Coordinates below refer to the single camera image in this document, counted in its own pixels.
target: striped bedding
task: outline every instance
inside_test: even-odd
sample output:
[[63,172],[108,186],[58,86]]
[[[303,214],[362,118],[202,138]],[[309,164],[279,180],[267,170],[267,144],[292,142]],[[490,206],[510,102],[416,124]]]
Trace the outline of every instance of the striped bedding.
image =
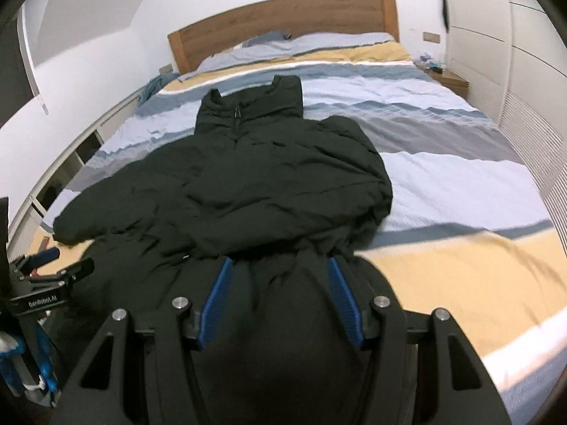
[[38,238],[86,187],[192,134],[209,89],[228,94],[274,75],[302,79],[306,118],[352,117],[374,143],[394,200],[358,254],[382,270],[404,308],[452,312],[513,423],[526,424],[567,363],[567,259],[531,174],[497,126],[418,70],[389,35],[314,34],[207,59],[101,147]]

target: wall outlet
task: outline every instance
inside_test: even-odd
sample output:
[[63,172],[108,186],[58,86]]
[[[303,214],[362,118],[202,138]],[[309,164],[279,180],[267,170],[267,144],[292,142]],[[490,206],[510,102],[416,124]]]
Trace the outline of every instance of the wall outlet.
[[430,41],[432,43],[439,44],[441,42],[441,35],[439,35],[438,33],[424,32],[423,41]]
[[159,74],[165,75],[166,73],[173,72],[173,71],[174,71],[174,68],[171,66],[171,64],[168,64],[168,65],[163,66],[162,68],[159,69]]

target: bolt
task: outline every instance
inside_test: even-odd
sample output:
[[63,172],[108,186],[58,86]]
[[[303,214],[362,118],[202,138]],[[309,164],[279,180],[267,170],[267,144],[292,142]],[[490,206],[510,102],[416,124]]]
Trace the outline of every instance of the bolt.
[[118,308],[112,312],[112,319],[115,321],[122,321],[126,318],[128,312],[124,308]]
[[171,305],[173,305],[178,310],[181,310],[182,308],[185,308],[187,305],[189,305],[189,300],[187,300],[186,297],[176,297],[171,301]]
[[386,296],[377,296],[374,298],[374,305],[378,308],[386,308],[390,305],[390,299]]
[[451,317],[451,314],[444,308],[438,308],[435,310],[435,316],[441,321],[447,321]]

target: wooden headboard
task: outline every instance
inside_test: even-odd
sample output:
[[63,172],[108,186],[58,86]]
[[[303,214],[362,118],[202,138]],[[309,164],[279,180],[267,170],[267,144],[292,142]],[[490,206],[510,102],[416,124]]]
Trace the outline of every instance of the wooden headboard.
[[168,35],[180,73],[253,36],[280,30],[292,37],[313,32],[388,32],[399,41],[396,0],[268,0],[231,9]]

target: wooden nightstand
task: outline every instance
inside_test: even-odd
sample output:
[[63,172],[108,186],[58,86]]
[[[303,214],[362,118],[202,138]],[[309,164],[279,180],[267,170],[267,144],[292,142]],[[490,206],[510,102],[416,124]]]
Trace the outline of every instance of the wooden nightstand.
[[465,100],[468,98],[468,81],[456,73],[447,69],[443,70],[443,73],[435,73],[432,70],[425,70],[425,73],[443,86],[448,87],[456,95],[461,96]]

